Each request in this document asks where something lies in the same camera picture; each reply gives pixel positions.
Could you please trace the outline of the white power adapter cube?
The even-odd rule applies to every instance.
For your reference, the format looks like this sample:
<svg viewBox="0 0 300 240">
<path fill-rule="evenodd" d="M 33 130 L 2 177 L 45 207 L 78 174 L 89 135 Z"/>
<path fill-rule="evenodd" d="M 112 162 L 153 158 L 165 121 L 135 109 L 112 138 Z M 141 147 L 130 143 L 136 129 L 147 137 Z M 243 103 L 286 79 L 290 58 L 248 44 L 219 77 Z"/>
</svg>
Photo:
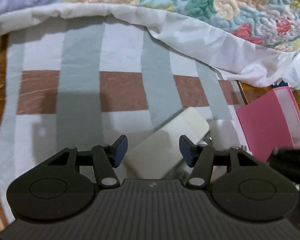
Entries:
<svg viewBox="0 0 300 240">
<path fill-rule="evenodd" d="M 213 120 L 209 123 L 212 146 L 226 151 L 232 146 L 241 146 L 235 123 L 232 120 Z"/>
</svg>

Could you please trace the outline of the white power strip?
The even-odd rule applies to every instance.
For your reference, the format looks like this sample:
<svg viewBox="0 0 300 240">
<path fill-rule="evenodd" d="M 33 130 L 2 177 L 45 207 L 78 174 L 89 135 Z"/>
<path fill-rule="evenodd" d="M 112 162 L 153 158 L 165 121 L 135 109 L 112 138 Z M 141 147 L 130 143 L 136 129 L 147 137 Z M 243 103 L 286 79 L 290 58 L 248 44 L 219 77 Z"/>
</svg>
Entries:
<svg viewBox="0 0 300 240">
<path fill-rule="evenodd" d="M 162 179 L 182 160 L 179 138 L 186 135 L 198 143 L 209 131 L 207 120 L 189 107 L 157 130 L 143 142 L 129 150 L 124 157 L 128 178 Z"/>
</svg>

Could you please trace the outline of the pink storage box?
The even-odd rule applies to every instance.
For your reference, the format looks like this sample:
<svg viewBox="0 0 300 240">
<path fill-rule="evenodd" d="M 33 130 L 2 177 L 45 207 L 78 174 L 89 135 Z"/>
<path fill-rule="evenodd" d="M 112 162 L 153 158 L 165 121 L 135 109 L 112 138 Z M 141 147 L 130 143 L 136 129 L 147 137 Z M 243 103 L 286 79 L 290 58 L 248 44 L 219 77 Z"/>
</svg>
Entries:
<svg viewBox="0 0 300 240">
<path fill-rule="evenodd" d="M 289 87 L 274 88 L 236 113 L 259 161 L 267 161 L 275 148 L 300 148 L 300 110 Z"/>
</svg>

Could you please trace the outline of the checkered grey brown rug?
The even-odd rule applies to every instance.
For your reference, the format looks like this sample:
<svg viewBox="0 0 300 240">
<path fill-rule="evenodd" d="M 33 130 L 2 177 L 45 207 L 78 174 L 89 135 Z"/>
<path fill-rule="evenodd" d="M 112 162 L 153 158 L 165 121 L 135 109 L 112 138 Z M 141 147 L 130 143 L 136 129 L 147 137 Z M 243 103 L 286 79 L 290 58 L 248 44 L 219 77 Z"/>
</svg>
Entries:
<svg viewBox="0 0 300 240">
<path fill-rule="evenodd" d="M 0 37 L 0 230 L 10 183 L 56 152 L 124 134 L 143 142 L 187 107 L 236 121 L 238 84 L 108 17 L 44 23 Z"/>
</svg>

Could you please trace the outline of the white bed skirt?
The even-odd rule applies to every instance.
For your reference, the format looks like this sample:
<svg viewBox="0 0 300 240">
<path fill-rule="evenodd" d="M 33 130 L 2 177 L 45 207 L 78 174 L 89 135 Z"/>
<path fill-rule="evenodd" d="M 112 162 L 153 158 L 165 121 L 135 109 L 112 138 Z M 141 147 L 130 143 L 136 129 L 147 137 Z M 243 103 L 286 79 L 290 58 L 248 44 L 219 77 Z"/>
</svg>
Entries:
<svg viewBox="0 0 300 240">
<path fill-rule="evenodd" d="M 282 79 L 300 89 L 300 50 L 286 53 L 259 46 L 195 18 L 165 10 L 124 4 L 55 3 L 0 15 L 0 36 L 51 17 L 108 15 L 146 27 L 155 39 L 215 68 L 226 80 L 265 87 Z"/>
</svg>

